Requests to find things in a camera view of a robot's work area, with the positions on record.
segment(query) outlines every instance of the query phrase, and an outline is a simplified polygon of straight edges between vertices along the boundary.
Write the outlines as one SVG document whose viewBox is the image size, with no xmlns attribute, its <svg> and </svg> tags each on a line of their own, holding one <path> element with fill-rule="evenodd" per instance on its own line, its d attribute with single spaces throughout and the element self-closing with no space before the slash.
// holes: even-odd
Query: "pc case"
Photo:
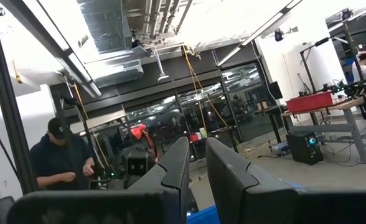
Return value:
<svg viewBox="0 0 366 224">
<path fill-rule="evenodd" d="M 293 133 L 287 141 L 294 161 L 314 165 L 324 160 L 314 133 Z"/>
</svg>

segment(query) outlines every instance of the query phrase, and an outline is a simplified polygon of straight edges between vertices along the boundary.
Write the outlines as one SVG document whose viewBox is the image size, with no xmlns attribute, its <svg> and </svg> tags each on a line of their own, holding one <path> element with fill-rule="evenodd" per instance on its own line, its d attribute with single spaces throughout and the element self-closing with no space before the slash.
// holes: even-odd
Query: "black monitor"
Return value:
<svg viewBox="0 0 366 224">
<path fill-rule="evenodd" d="M 279 100 L 283 98 L 283 94 L 281 94 L 281 90 L 277 82 L 270 83 L 269 90 L 274 99 Z"/>
</svg>

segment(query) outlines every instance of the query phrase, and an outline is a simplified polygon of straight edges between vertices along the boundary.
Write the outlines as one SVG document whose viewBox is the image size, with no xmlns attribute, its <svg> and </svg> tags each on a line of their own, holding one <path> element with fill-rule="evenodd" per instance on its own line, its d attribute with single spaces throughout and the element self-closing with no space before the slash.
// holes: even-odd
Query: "gray floor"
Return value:
<svg viewBox="0 0 366 224">
<path fill-rule="evenodd" d="M 357 123 L 360 130 L 364 129 L 362 134 L 366 135 L 365 121 L 358 119 Z M 331 133 L 330 135 L 349 136 L 350 133 Z M 331 147 L 323 147 L 322 150 L 326 161 L 313 166 L 295 162 L 290 156 L 278 159 L 268 157 L 257 158 L 258 155 L 270 154 L 268 141 L 275 143 L 276 141 L 272 140 L 274 138 L 274 134 L 269 133 L 267 136 L 260 136 L 244 143 L 243 148 L 251 149 L 245 154 L 245 157 L 269 173 L 295 184 L 307 187 L 340 189 L 366 188 L 366 164 L 356 163 L 359 155 L 354 145 L 347 147 L 348 144 L 334 143 L 330 144 Z M 206 172 L 206 167 L 203 167 L 190 173 L 193 180 L 190 187 L 200 210 L 208 208 L 215 203 Z"/>
</svg>

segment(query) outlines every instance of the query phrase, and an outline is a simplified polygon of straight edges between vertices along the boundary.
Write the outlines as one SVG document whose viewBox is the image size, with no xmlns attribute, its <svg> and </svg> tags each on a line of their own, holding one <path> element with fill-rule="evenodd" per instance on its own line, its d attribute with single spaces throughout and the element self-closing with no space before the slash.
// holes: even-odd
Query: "red box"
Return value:
<svg viewBox="0 0 366 224">
<path fill-rule="evenodd" d="M 297 97 L 287 101 L 288 111 L 291 113 L 325 108 L 333 104 L 331 92 L 329 91 Z"/>
</svg>

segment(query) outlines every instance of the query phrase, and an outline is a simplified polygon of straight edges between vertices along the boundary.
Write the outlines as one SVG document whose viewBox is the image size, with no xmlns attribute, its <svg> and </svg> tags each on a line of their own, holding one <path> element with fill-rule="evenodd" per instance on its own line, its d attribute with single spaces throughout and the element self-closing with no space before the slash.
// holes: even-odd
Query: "black baseball cap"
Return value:
<svg viewBox="0 0 366 224">
<path fill-rule="evenodd" d="M 58 118 L 51 119 L 47 124 L 47 130 L 50 133 L 52 133 L 56 139 L 58 140 L 65 139 L 64 130 L 63 127 L 61 127 L 60 119 Z"/>
</svg>

